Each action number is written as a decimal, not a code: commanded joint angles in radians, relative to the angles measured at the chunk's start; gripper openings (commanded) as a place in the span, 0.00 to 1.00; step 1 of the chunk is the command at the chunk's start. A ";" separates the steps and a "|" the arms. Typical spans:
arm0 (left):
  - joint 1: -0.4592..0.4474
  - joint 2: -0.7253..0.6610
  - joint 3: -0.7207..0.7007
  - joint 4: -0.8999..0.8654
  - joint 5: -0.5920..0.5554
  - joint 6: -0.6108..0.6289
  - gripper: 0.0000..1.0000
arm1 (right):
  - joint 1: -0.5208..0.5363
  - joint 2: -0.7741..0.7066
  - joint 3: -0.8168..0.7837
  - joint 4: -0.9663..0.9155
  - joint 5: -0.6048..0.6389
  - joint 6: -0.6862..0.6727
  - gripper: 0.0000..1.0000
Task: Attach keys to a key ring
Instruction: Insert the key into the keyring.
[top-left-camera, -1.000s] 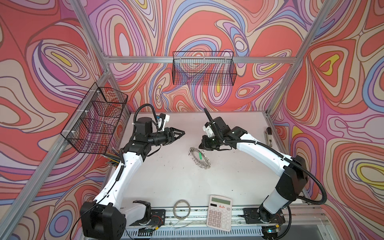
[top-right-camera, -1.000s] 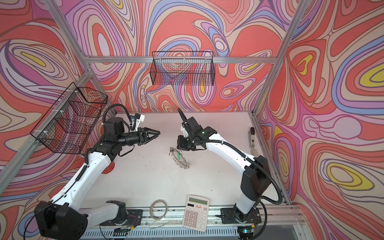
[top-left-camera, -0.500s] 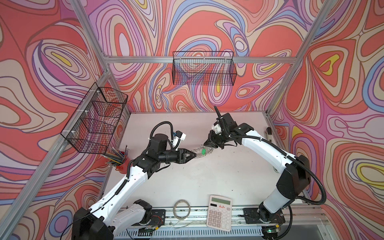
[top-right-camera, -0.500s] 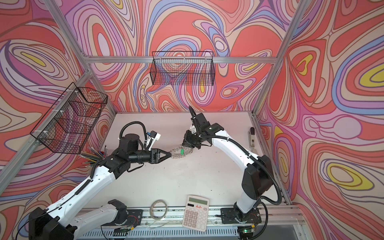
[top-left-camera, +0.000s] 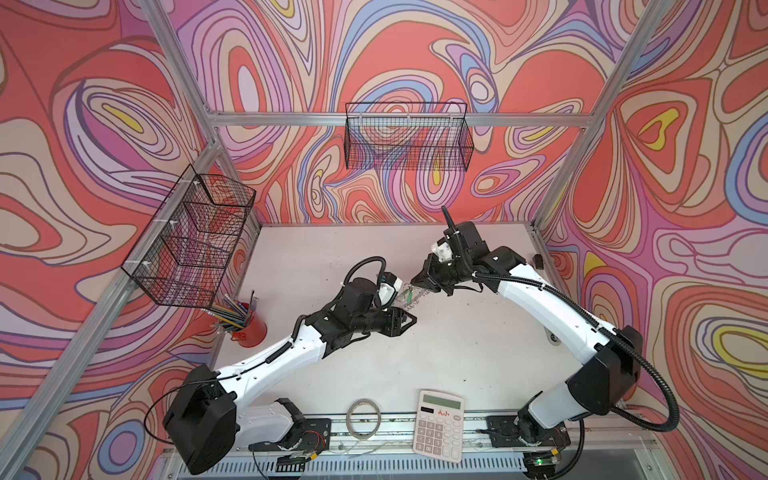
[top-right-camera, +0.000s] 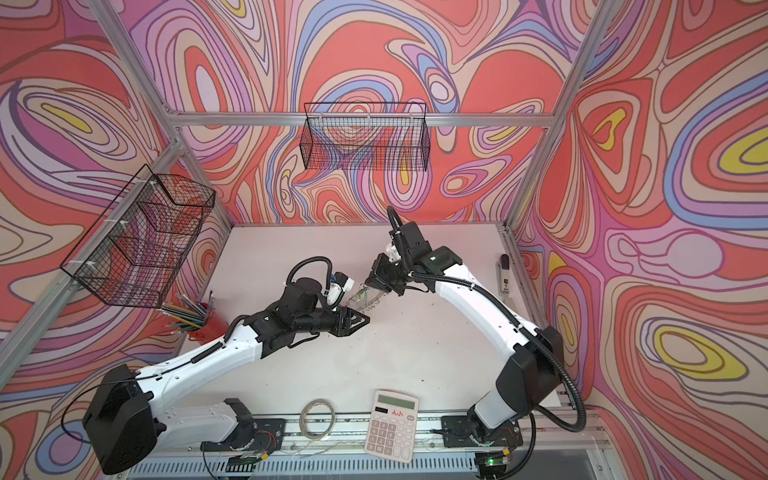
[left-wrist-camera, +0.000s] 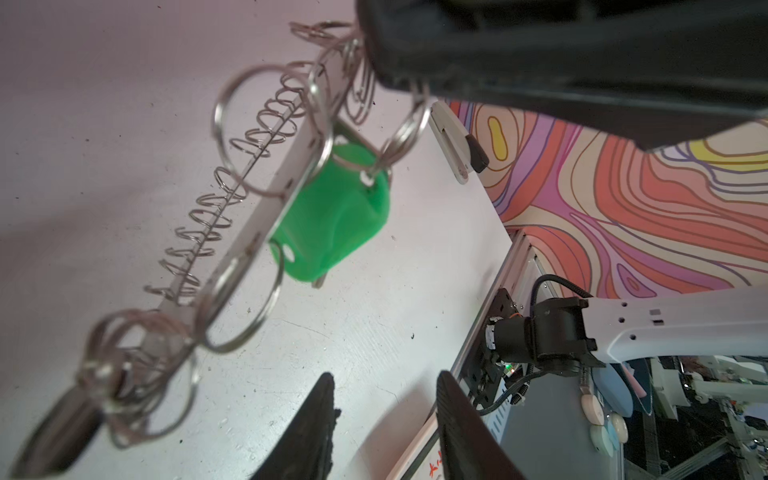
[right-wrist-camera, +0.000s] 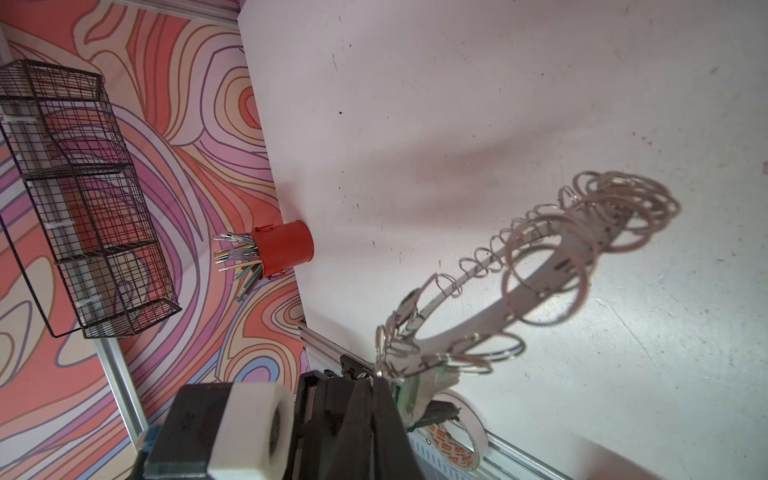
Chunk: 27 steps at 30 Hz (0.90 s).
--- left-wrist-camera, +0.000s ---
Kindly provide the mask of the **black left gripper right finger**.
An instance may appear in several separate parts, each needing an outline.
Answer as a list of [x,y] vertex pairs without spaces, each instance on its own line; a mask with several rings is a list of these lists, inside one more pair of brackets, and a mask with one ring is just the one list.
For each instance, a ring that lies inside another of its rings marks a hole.
[[448,371],[437,377],[436,416],[446,479],[525,479]]

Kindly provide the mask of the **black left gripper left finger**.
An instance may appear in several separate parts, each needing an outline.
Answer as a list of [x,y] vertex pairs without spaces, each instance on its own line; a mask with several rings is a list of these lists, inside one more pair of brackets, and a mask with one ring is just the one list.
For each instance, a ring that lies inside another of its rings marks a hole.
[[333,467],[333,435],[341,410],[331,373],[320,375],[252,480],[326,480]]

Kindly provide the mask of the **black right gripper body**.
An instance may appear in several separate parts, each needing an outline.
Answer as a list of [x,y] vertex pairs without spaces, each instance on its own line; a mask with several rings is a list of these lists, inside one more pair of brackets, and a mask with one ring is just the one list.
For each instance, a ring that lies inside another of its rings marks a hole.
[[763,1],[359,1],[377,79],[648,150],[767,114]]

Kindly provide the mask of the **key with green tag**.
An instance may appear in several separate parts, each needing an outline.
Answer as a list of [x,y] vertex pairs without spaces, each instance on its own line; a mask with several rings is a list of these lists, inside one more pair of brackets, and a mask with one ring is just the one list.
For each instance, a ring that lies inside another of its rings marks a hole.
[[378,151],[349,123],[339,121],[342,138],[332,157],[307,182],[282,218],[271,241],[284,255],[283,269],[301,282],[315,282],[377,235],[390,211],[390,175],[369,173]]

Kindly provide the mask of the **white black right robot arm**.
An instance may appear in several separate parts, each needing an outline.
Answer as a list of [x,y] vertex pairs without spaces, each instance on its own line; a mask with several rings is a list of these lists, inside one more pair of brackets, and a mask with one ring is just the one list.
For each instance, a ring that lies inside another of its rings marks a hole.
[[504,226],[560,299],[486,330],[511,362],[767,352],[763,1],[360,1],[385,87],[469,121]]

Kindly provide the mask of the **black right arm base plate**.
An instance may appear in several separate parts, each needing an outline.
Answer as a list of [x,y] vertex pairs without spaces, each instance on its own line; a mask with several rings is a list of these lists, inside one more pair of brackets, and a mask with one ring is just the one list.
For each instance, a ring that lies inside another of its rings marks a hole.
[[496,322],[506,319],[522,322],[522,316],[509,291],[499,288],[480,318],[479,329],[472,335],[469,350],[459,371],[460,384],[473,406],[479,410],[491,407],[507,387],[526,374],[525,363],[503,360],[492,349],[495,345],[492,339],[493,327]]

